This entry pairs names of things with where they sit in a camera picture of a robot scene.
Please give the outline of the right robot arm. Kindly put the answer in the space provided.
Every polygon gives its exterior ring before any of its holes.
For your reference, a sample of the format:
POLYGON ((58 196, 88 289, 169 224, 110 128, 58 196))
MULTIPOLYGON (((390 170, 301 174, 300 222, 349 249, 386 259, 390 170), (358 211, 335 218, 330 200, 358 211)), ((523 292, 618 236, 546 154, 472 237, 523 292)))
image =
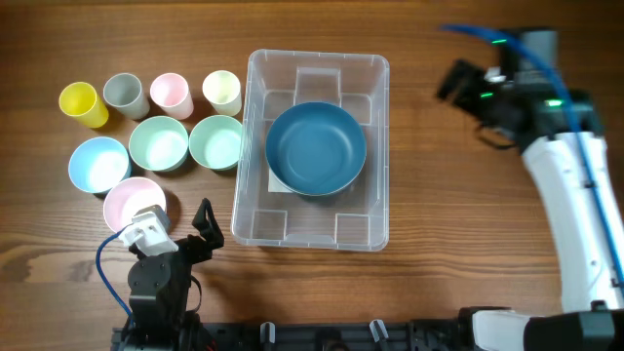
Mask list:
POLYGON ((489 70, 458 60, 437 93, 517 148, 538 189, 560 265, 562 313, 468 307, 424 328, 454 350, 619 350, 623 346, 623 221, 590 96, 568 88, 548 28, 460 24, 499 52, 489 70))

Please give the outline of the dark blue bowl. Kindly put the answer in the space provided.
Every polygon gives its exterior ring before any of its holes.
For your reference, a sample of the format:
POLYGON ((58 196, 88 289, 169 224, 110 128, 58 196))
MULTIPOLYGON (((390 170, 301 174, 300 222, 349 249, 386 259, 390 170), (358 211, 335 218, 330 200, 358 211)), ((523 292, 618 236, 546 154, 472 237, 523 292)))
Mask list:
POLYGON ((269 169, 292 192, 330 196, 350 185, 367 160, 363 128, 346 110, 320 101, 295 105, 265 139, 269 169))

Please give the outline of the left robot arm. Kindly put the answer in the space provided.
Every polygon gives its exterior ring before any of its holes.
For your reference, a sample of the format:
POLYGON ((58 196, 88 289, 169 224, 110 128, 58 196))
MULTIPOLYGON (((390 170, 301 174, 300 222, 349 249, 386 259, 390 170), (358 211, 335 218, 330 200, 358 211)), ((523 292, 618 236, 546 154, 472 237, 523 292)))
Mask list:
POLYGON ((199 308, 187 307, 189 290, 199 283, 192 266, 210 260, 224 245, 208 199, 202 200, 192 226, 196 235, 172 240, 169 218, 161 206, 152 205, 122 229, 120 238, 137 262, 128 274, 131 316, 113 334, 113 350, 216 350, 199 308))

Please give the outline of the grey plastic cup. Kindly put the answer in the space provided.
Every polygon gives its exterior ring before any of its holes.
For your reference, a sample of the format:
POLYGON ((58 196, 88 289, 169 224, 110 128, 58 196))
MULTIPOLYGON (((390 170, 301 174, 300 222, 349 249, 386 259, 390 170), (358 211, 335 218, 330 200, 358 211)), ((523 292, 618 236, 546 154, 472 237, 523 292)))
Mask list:
POLYGON ((103 87, 103 98, 131 120, 146 117, 150 109, 142 84, 132 73, 119 73, 109 78, 103 87))

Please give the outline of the green small bowl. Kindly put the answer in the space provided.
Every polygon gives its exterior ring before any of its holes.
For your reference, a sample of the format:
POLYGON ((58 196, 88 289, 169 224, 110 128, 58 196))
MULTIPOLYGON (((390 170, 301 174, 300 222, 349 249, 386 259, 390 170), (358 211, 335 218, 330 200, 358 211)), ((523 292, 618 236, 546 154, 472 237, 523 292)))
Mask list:
POLYGON ((191 131, 189 152, 204 168, 219 172, 233 169, 240 160, 242 131, 242 123, 233 117, 207 117, 191 131))
POLYGON ((188 131, 177 119, 168 116, 154 116, 140 122, 128 145, 133 161, 152 172, 179 168, 187 158, 188 147, 188 131))

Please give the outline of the yellow plastic cup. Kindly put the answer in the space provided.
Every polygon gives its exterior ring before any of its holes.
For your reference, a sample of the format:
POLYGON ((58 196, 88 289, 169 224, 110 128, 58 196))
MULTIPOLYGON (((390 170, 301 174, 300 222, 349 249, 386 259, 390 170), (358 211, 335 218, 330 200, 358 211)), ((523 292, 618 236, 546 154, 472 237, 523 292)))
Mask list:
POLYGON ((102 127, 109 118, 108 110, 97 90, 86 82, 75 82, 66 86, 59 95, 58 105, 65 115, 91 129, 102 127))

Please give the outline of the light blue small bowl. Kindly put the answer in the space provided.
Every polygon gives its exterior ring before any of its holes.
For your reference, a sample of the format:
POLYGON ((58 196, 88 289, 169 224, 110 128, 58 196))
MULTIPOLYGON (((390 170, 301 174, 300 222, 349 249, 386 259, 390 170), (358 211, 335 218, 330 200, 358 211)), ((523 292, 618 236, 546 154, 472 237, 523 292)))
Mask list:
POLYGON ((132 172, 130 155, 118 140, 108 136, 90 138, 80 144, 68 162, 68 175, 79 190, 106 194, 132 172))

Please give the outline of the pink plastic cup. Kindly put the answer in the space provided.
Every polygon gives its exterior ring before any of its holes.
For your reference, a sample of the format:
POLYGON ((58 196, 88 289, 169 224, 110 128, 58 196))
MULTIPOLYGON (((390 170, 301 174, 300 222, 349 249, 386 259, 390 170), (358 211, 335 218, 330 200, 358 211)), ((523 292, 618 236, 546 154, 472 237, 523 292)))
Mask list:
POLYGON ((194 110, 187 81, 177 73, 164 73, 150 85, 150 97, 170 117, 184 120, 194 110))

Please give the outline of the pink small bowl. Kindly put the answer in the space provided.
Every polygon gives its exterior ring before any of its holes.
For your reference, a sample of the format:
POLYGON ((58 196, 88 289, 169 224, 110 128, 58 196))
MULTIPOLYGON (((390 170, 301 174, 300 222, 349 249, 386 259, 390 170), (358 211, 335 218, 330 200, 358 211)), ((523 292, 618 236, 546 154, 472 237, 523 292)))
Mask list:
POLYGON ((139 211, 158 205, 167 210, 167 199, 163 189, 146 177, 129 177, 115 185, 106 195, 103 203, 103 218, 113 232, 119 232, 132 222, 139 211))

